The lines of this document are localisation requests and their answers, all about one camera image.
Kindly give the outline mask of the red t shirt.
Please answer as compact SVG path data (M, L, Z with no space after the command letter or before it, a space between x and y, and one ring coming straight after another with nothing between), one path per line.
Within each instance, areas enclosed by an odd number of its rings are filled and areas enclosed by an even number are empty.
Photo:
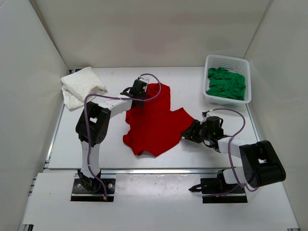
M159 95L126 112L126 123L130 129L123 136L123 143L135 155L149 152L157 157L172 149L181 140L182 132L189 128L194 118L184 108L171 111L170 87L164 84L149 84L146 99Z

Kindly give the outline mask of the white t shirt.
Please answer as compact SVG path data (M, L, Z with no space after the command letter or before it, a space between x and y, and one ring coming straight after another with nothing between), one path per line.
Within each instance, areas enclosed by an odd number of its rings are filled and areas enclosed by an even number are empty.
M85 97L89 94L106 94L108 92L105 84L90 66L62 77L61 82L64 105L68 110L83 107Z

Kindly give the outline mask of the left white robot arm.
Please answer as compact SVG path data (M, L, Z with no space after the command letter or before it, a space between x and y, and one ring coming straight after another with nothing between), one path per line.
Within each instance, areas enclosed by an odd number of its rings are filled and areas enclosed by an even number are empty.
M82 186L89 193L107 194L101 180L99 166L100 145L105 139L110 119L135 105L142 105L145 99L149 78L137 78L132 87L126 88L118 97L108 97L98 104L87 102L77 125L76 133L82 147L82 168L77 171Z

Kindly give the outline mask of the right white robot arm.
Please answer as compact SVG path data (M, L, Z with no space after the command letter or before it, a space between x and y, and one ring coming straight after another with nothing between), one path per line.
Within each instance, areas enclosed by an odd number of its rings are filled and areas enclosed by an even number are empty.
M210 116L204 121L198 120L181 135L195 143L203 143L218 153L241 159L242 166L224 169L218 173L216 187L221 192L228 192L235 185L249 185L251 188L285 181L286 172L272 144L267 141L246 142L225 135L223 119Z

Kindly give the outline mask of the green t shirt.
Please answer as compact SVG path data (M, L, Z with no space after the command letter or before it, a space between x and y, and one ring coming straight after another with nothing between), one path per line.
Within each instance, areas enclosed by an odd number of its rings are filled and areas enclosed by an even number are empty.
M206 94L221 98L243 101L245 99L245 77L219 67L208 70L209 89Z

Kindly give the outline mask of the white plastic basket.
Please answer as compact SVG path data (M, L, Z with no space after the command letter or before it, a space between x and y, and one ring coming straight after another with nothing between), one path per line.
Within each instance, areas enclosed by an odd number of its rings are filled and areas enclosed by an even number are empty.
M210 89L208 79L208 71L210 68L225 68L231 73L237 73L245 78L245 92L244 100L228 99L219 96L211 96L207 94L207 90ZM242 104L247 104L251 102L251 75L250 75L250 65L245 59L223 56L223 55L208 55L205 60L205 71L204 71L204 82L203 82L203 94L205 99L209 103L226 105L226 106L238 106Z

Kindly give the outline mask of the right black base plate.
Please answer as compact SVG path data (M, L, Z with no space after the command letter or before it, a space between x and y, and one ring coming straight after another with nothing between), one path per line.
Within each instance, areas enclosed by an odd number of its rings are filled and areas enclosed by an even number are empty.
M242 204L247 203L245 189L238 184L227 184L219 178L201 178L200 183L189 189L201 193L203 204Z

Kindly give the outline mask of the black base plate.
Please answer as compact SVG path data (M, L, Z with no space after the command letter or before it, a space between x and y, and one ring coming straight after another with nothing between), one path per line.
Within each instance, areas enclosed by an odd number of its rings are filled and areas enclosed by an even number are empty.
M72 202L113 202L116 179L106 178L102 179L106 187L107 196L103 186L98 182L94 187L90 187L80 178L75 178L70 201Z
M245 189L238 184L227 184L219 178L201 178L200 183L189 189L201 193L203 204L242 204L247 203Z

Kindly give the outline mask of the aluminium rail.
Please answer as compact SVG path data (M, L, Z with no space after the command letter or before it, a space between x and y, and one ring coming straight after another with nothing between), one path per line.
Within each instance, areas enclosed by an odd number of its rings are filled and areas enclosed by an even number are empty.
M105 168L102 174L215 174L222 168Z

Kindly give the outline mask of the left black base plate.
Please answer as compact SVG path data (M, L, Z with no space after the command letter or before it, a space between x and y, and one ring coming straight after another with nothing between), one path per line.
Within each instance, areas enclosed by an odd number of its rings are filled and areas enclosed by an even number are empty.
M113 202L116 179L106 178L102 179L106 187L107 196L103 186L98 182L94 187L90 187L80 178L75 178L70 201L72 202Z

